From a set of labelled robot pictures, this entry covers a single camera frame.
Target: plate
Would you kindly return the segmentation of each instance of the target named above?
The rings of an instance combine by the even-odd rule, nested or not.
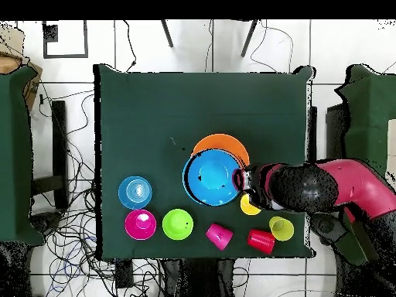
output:
[[[191,155],[195,155],[196,153],[207,149],[225,150],[226,152],[231,153],[243,167],[250,164],[248,151],[238,139],[231,135],[225,135],[222,133],[208,135],[196,144]]]

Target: light blue bowl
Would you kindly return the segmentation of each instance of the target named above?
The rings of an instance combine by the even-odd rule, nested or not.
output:
[[[118,198],[130,210],[140,210],[150,202],[152,187],[141,176],[129,176],[118,187]]]
[[[239,168],[237,160],[224,150],[198,152],[184,166],[184,189],[197,203],[225,205],[239,193],[232,181],[234,171]]]

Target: green cloth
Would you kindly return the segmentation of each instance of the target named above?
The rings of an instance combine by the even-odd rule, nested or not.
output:
[[[22,66],[0,74],[0,241],[44,243],[29,222],[32,185],[32,136],[23,89],[36,72]]]
[[[363,65],[354,65],[347,83],[340,88],[350,109],[346,157],[365,161],[385,179],[387,123],[396,118],[396,76],[379,75]]]
[[[249,217],[241,211],[240,197],[222,207],[205,207],[192,201],[182,184],[193,147],[213,133],[239,139],[251,162],[302,164],[310,67],[294,74],[119,73],[99,65],[94,72],[101,98],[97,161],[101,159],[103,259],[266,257],[248,246],[248,232],[269,230],[275,215],[293,222],[295,235],[276,242],[271,256],[312,256],[304,245],[304,214],[263,210]],[[124,229],[130,210],[119,201],[118,187],[128,176],[142,176],[152,185],[146,209],[154,214],[157,230],[147,241],[130,238]],[[162,218],[175,208],[194,220],[193,232],[183,241],[168,239],[162,230]],[[205,235],[212,223],[234,232],[224,251]]]

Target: bowl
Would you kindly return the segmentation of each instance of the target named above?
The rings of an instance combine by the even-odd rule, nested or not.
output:
[[[207,149],[196,153],[184,166],[183,186],[197,203],[222,206],[234,200],[239,191],[232,181],[240,168],[238,161],[221,149]]]

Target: cup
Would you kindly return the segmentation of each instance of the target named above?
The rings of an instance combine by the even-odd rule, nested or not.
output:
[[[249,203],[249,195],[245,193],[241,197],[241,209],[247,215],[256,215],[261,212],[261,210]]]
[[[271,218],[269,220],[269,228],[278,241],[288,241],[294,234],[293,223],[283,217]]]
[[[193,218],[185,210],[170,210],[162,220],[162,229],[174,241],[186,239],[193,231]]]
[[[130,210],[140,210],[152,198],[150,183],[141,176],[129,176],[118,187],[118,198]]]
[[[125,231],[137,241],[149,239],[157,227],[157,222],[147,210],[133,210],[125,219]]]
[[[252,229],[247,236],[247,244],[270,255],[275,245],[275,237],[267,231]]]
[[[228,245],[233,233],[228,229],[218,225],[211,224],[207,231],[207,237],[212,241],[221,251]]]

